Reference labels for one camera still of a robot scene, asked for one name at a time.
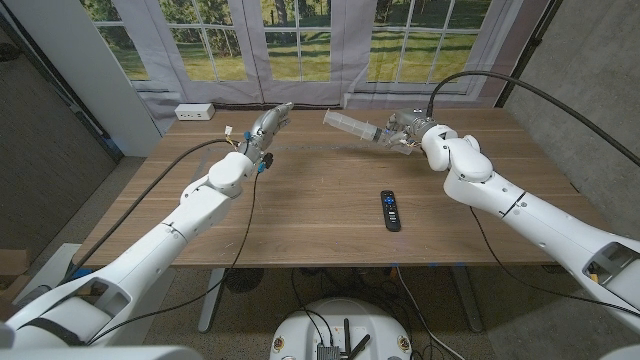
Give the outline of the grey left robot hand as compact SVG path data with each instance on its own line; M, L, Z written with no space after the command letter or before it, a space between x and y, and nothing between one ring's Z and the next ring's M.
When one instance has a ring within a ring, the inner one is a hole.
M293 107L292 102L283 103L259 116L251 130L245 133L245 140L240 143L238 151L249 158L264 153L274 136L289 123L288 114Z

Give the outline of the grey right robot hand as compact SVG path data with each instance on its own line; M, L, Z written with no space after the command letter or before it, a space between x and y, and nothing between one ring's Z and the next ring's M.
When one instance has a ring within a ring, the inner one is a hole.
M435 125L435 121L422 109L398 110L390 116L382 130L382 144L409 155L420 146L423 135Z

